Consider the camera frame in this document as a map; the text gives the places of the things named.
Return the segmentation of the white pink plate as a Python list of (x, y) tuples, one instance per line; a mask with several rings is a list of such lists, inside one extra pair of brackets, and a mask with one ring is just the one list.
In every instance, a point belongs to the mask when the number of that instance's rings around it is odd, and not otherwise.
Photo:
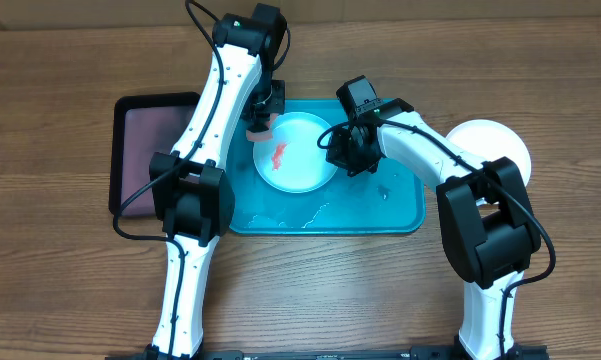
[(517, 165), (524, 185), (529, 184), (532, 173), (530, 152), (522, 138), (504, 124), (487, 119), (470, 120), (457, 125), (446, 138), (488, 161), (501, 157), (511, 159)]

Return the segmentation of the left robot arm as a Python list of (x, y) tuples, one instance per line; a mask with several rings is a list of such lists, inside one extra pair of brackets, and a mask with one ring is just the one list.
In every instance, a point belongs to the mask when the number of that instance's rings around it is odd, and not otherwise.
[(208, 78), (187, 129), (149, 174), (155, 213), (167, 243), (167, 277), (149, 359), (198, 359), (202, 310), (212, 254), (227, 232), (235, 195), (225, 172), (240, 121), (262, 135), (284, 110), (285, 85), (273, 77), (290, 47), (287, 21), (259, 3), (249, 17), (227, 14), (206, 38)]

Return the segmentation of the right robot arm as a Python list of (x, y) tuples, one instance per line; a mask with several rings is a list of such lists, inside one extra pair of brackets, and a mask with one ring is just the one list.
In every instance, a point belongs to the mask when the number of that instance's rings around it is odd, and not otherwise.
[(401, 99), (350, 106), (348, 119), (317, 140), (329, 163), (355, 176), (381, 159), (412, 171), (437, 197), (446, 258), (464, 282), (464, 315), (443, 359), (545, 359), (544, 348), (517, 344), (515, 296), (530, 283), (531, 256), (550, 239), (533, 214), (526, 184), (507, 156), (488, 160), (451, 143)]

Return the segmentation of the light blue plate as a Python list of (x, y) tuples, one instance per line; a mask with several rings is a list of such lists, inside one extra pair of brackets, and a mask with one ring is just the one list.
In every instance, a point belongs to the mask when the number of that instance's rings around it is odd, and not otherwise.
[(272, 138), (253, 146), (258, 174), (273, 188), (287, 193), (306, 193), (322, 187), (337, 170), (326, 161), (326, 150), (317, 145), (329, 127), (322, 118), (306, 112), (279, 116)]

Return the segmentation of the green and red sponge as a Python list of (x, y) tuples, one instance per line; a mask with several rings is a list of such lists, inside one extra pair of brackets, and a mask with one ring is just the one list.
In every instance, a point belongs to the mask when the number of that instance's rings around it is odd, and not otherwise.
[(255, 130), (246, 130), (246, 138), (251, 142), (264, 142), (273, 138), (272, 126), (278, 117), (277, 113), (271, 114), (269, 119), (257, 126)]

